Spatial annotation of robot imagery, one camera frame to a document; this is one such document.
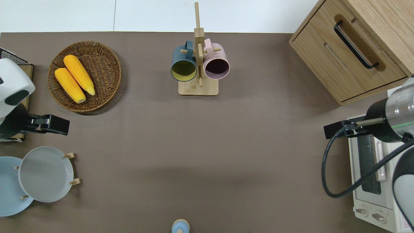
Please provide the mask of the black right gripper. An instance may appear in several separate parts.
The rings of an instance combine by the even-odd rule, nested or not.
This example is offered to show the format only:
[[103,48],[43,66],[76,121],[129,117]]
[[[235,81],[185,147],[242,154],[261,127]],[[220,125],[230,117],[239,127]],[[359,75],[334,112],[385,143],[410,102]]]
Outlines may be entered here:
[[[324,133],[326,139],[331,139],[334,134],[337,133],[342,128],[345,128],[348,125],[352,125],[356,121],[362,121],[362,118],[350,118],[347,120],[338,121],[329,125],[324,126]],[[338,137],[343,138],[355,138],[359,136],[365,136],[367,135],[367,130],[363,129],[362,127],[355,127],[351,129],[346,129],[343,133],[341,133]]]

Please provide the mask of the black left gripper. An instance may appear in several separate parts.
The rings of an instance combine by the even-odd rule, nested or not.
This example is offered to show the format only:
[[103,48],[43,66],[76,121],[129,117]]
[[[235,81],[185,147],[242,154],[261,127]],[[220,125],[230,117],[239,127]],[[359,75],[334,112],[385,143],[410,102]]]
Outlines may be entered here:
[[70,121],[55,115],[30,115],[31,132],[37,134],[61,134],[67,136]]

